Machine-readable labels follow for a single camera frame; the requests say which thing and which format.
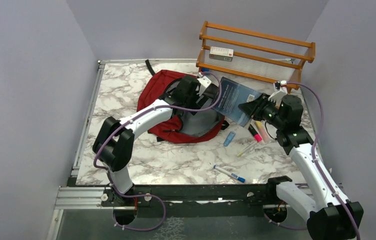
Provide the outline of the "red student backpack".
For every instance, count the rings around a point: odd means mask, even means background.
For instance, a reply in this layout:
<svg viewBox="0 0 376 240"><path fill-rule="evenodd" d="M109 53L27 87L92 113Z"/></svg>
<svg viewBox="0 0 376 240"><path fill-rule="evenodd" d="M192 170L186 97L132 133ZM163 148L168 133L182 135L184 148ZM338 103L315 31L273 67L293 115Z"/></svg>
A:
<svg viewBox="0 0 376 240"><path fill-rule="evenodd" d="M155 73L138 98L137 110L140 111L160 99L171 82L185 75L197 79L194 75L171 70L161 70ZM148 133L156 135L159 142L167 141L174 144L201 143L213 139L229 126L222 114L209 108L217 97L218 91L218 87L211 84L203 94L208 97L203 107L175 109L169 120L152 127Z"/></svg>

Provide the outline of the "dark blue book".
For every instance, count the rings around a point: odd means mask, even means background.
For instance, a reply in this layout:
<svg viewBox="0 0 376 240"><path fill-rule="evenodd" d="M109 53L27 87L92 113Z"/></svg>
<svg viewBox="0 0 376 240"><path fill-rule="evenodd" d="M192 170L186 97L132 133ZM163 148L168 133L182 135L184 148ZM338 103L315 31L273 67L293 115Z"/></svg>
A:
<svg viewBox="0 0 376 240"><path fill-rule="evenodd" d="M257 99L262 93L224 76L220 79L220 85L222 93L213 109L237 125L245 127L251 119L239 108L239 105Z"/></svg>

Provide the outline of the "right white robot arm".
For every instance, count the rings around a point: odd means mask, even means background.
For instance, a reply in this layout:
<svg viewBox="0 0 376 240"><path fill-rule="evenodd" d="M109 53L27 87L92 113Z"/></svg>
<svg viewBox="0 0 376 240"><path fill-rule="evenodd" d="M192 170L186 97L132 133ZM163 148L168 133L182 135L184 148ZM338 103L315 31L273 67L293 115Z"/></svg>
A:
<svg viewBox="0 0 376 240"><path fill-rule="evenodd" d="M276 128L278 144L295 162L312 193L309 197L292 181L279 178L264 190L265 199L272 204L282 200L290 205L304 219L313 240L359 240L364 210L343 193L316 153L316 142L301 125L301 99L288 94L277 107L263 93L238 107L251 119Z"/></svg>

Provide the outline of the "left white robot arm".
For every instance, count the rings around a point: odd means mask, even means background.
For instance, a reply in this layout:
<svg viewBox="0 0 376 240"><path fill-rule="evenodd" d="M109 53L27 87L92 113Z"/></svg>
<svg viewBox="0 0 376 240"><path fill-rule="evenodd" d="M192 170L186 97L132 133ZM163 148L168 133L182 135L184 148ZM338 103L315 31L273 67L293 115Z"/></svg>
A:
<svg viewBox="0 0 376 240"><path fill-rule="evenodd" d="M134 186L128 164L132 158L135 140L153 127L184 113L193 115L212 109L222 94L221 83L213 84L205 75L184 75L174 83L168 83L163 90L153 90L158 96L153 102L136 113L115 119L108 117L102 124L92 145L95 153L93 165L103 163L114 199L120 205L133 200Z"/></svg>

